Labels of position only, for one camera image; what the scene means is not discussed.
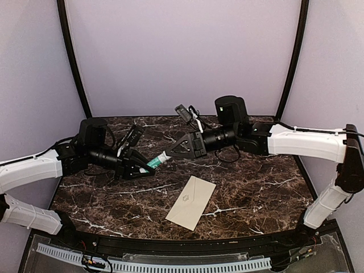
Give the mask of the small glue bottle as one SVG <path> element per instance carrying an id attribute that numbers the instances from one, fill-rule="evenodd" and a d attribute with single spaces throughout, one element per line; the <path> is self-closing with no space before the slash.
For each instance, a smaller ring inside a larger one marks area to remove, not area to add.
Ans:
<path id="1" fill-rule="evenodd" d="M 149 167 L 155 169 L 156 167 L 161 165 L 161 162 L 159 161 L 158 156 L 157 156 L 154 159 L 152 159 L 150 162 L 148 162 L 147 165 Z M 139 171 L 140 171 L 140 173 L 148 173 L 148 170 L 146 170 L 144 168 L 140 168 Z"/>

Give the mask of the cream envelope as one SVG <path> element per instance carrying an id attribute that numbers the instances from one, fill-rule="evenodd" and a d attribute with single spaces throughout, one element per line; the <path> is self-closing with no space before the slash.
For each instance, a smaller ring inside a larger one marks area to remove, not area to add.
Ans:
<path id="1" fill-rule="evenodd" d="M 176 202 L 166 216 L 166 220 L 194 231 L 216 185 L 191 176 Z"/>

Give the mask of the grey glue bottle cap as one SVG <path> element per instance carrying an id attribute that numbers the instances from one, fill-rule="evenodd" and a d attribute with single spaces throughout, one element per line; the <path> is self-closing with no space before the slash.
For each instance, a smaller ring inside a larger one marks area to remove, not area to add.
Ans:
<path id="1" fill-rule="evenodd" d="M 168 156 L 168 155 L 166 154 L 166 152 L 165 152 L 165 151 L 163 151 L 163 152 L 162 152 L 162 153 L 158 156 L 158 159 L 159 159 L 159 161 L 160 161 L 161 163 L 164 163 L 164 162 L 168 161 L 170 158 L 171 158 L 171 157 L 170 157 L 170 156 Z"/>

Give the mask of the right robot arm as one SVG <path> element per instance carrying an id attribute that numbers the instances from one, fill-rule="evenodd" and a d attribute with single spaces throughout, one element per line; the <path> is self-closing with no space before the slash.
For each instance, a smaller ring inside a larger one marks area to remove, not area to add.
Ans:
<path id="1" fill-rule="evenodd" d="M 223 96 L 214 103 L 220 126 L 185 134 L 166 148 L 167 156 L 197 159 L 234 146 L 255 155 L 307 156 L 337 163 L 337 176 L 305 211 L 302 225 L 291 233 L 294 246 L 304 246 L 312 238 L 312 229 L 319 228 L 347 198 L 363 190 L 363 149 L 354 125 L 320 130 L 282 122 L 252 123 L 243 98 Z"/>

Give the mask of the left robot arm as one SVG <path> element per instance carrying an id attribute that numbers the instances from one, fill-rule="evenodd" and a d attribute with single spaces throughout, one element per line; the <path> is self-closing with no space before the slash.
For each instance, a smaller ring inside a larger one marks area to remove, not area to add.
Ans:
<path id="1" fill-rule="evenodd" d="M 143 128 L 132 125 L 124 138 L 106 144 L 113 135 L 102 118 L 88 118 L 80 123 L 77 135 L 56 142 L 47 150 L 1 163 L 1 222 L 57 235 L 68 248 L 80 244 L 80 235 L 68 215 L 21 202 L 8 191 L 39 180 L 66 177 L 86 170 L 90 165 L 114 172 L 114 179 L 132 180 L 155 174 L 148 160 L 133 148 L 143 135 Z"/>

